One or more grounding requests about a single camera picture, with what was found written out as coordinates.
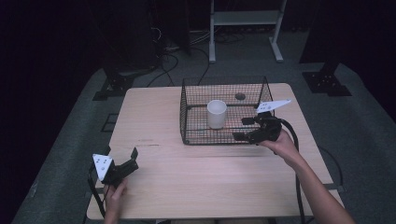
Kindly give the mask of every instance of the white cup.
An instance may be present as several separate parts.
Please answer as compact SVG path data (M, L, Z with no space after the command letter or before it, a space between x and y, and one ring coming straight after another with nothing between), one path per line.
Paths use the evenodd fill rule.
M224 127L227 105L221 100L212 100L207 104L207 125L211 129Z

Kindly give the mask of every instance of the white metal stand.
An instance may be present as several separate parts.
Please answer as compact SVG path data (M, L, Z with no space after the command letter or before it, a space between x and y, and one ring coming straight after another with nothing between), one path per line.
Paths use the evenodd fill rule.
M283 57L277 46L277 37L280 31L280 25L283 20L286 3L288 0L283 0L280 10L268 11L224 11L215 12L214 0L210 7L210 41L209 41L209 61L216 62L216 47L215 47L215 26L217 25L263 25L275 24L275 34L269 37L271 47L278 63L283 62Z

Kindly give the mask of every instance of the white paper tag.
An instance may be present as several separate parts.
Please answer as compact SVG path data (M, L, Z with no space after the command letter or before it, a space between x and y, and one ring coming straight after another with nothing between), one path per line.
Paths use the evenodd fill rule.
M259 107L257 108L256 112L258 114L262 112L267 112L274 110L282 105L286 105L291 102L291 99L281 100L281 101L270 101L270 102L261 102Z
M111 159L109 156L102 156L98 154L93 154L92 156L98 177L101 181L103 181L113 159Z

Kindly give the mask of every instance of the wire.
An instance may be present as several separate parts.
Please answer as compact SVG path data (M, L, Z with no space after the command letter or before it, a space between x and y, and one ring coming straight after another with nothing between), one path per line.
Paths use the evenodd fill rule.
M163 75L165 75L165 74L168 74L170 71L172 71L174 68L176 68L176 66L178 65L178 58L176 57L176 56L174 56L174 55L171 55L171 54L164 54L164 55L167 55L167 56L171 56L171 57L173 57L175 60L176 60L176 63L175 63L175 65L173 65L173 67L171 67L169 70L164 70L164 72L163 73L161 73L161 74L159 74L158 76L156 76L154 79L152 79L149 83L148 83L148 85L146 86L146 87L149 87L157 78L159 78L159 77L161 77L161 76L163 76Z
M105 202L105 199L106 199L106 196L107 196L109 190L110 190L110 186L107 186L106 194L105 194L105 196L103 197L102 203Z
M288 123L284 119L281 119L280 121L282 122L283 125L285 125L286 128L289 129L289 131L291 133L291 136L293 138L294 145L296 146L297 151L299 151L298 138L297 138L296 132L293 130L293 127L291 126L290 123ZM303 200L302 200L302 197L301 197L300 179L298 178L297 174L296 174L296 193L297 193L297 203L298 203L298 207L299 207L299 210L300 210L301 223L305 224L305 214L304 214Z
M199 86L199 85L201 84L202 79L204 79L204 76L206 75L207 70L209 70L209 65L210 65L210 62L209 62L209 55L207 55L207 53L206 53L204 50L202 50L202 49L197 49L197 48L191 48L191 49L195 49L195 50L201 51L201 52L206 56L206 58L207 58L207 67L206 67L204 73L201 75L201 78L200 78L199 81L198 81L197 86Z
M315 219L314 217L309 218L309 219L305 222L305 224L311 223L311 221L313 221L314 219Z
M236 43L236 42L244 40L245 36L243 34L240 34L240 35L241 35L241 37L238 37L235 34L232 34L232 35L229 35L229 34L216 35L216 37L222 37L224 39L222 41L216 40L216 43L222 44L222 45L229 45L229 44L233 44L233 43Z
M167 55L167 56L171 56L171 57L174 57L176 60L177 60L177 57L176 56L173 56L173 55ZM169 80L170 80L170 82L169 82L169 84L168 84L168 86L172 83L172 85L173 86L175 86L175 83L173 82L173 80L172 80L172 78L171 78L171 75L169 75L169 71L166 71L164 68L163 68L163 63L161 64L161 69L166 73L166 75L169 77Z
M100 213L102 214L103 217L105 217L106 211L105 211L105 208L103 207L103 202L102 202L101 198L99 197L99 194L98 194L98 192L95 188L95 185L93 184L93 180L92 180L92 171L94 168L95 168L95 165L92 163L91 167L88 171L88 184L90 185L90 189L93 194L93 197L95 198L95 200L99 206Z
M158 31L158 38L157 38L157 40L160 40L160 39L161 39L161 36L163 36L163 33L161 32L161 30L158 29L157 27L151 27L151 30L156 30L156 31Z
M216 30L215 33L217 33L219 30L221 29L221 26L219 26ZM209 31L190 31L191 34L195 35L195 33L205 33L204 35L197 37L195 39L193 39L192 41L190 41L190 46L199 44L205 40L207 40L210 37L210 32ZM180 50L180 47L167 47L164 48L164 50L168 51L168 52L176 52L178 50Z
M338 174L340 176L339 186L343 187L344 186L344 176L343 176L343 172L341 170L340 163L338 163L338 161L335 159L335 157L332 155L332 153L330 153L329 150L327 150L326 148L321 147L321 146L318 146L318 148L320 150L326 152L332 158L332 160L334 161L334 163L335 163L335 165L337 166L337 169L338 169Z

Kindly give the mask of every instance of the wire mesh basket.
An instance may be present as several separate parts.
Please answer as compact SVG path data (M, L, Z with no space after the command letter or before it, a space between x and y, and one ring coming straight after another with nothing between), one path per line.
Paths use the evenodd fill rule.
M207 125L206 106L212 100L221 100L227 105L222 129L210 129ZM257 123L243 125L241 119L257 116L256 108L261 101L272 101L266 77L212 77L202 81L184 78L180 100L183 143L191 146L247 144L235 141L233 133L249 133L260 127Z

